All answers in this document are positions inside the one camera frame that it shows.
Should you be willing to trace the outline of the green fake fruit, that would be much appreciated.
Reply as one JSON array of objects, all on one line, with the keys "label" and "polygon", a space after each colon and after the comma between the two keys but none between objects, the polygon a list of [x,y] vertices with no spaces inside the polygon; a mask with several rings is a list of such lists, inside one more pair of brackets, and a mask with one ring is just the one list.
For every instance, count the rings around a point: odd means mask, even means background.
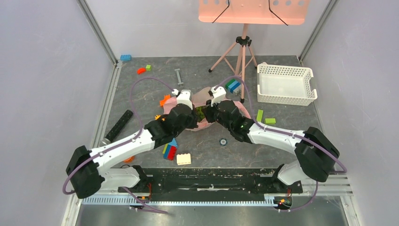
[{"label": "green fake fruit", "polygon": [[205,114],[203,112],[205,108],[206,108],[206,106],[199,106],[199,107],[195,108],[197,122],[201,122],[202,120],[205,119]]}]

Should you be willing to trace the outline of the pink plastic bag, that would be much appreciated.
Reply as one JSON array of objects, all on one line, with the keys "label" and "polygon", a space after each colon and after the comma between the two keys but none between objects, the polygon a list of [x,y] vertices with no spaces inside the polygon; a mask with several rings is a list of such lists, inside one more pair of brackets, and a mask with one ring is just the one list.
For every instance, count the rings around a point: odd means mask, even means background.
[{"label": "pink plastic bag", "polygon": [[[205,87],[199,92],[195,93],[192,95],[192,103],[195,108],[197,107],[204,107],[206,105],[206,101],[211,99],[210,95],[208,94],[208,91],[210,90],[210,87]],[[240,101],[233,101],[234,104],[237,106],[239,109],[239,112],[248,118],[250,118],[250,113],[248,110],[244,107],[244,105]],[[177,105],[177,100],[176,97],[171,97],[170,99],[166,100],[163,109],[164,109],[164,114],[169,114],[171,109]],[[201,119],[199,122],[197,122],[198,127],[194,129],[187,129],[188,131],[199,131],[202,129],[206,129],[213,125],[214,122],[209,123],[205,117]]]}]

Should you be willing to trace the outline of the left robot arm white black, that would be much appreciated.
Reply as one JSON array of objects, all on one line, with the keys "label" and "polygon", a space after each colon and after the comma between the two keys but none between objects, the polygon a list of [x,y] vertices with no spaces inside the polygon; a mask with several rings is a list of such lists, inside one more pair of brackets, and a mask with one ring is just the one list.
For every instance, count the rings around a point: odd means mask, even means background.
[{"label": "left robot arm white black", "polygon": [[193,105],[177,104],[168,114],[144,125],[143,129],[109,145],[88,150],[76,148],[66,167],[64,194],[84,199],[98,192],[106,182],[105,173],[124,159],[165,145],[185,129],[197,127]]}]

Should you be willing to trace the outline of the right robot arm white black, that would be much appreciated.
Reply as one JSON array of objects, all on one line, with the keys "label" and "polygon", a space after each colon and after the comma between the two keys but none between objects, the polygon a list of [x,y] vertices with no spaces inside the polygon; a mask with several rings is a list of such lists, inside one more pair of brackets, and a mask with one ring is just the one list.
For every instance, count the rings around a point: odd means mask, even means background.
[{"label": "right robot arm white black", "polygon": [[217,104],[207,100],[204,115],[208,122],[219,123],[240,142],[268,145],[296,156],[294,162],[283,164],[275,171],[271,184],[277,192],[284,192],[306,178],[326,182],[334,172],[340,153],[318,128],[303,131],[267,126],[243,116],[231,100]]}]

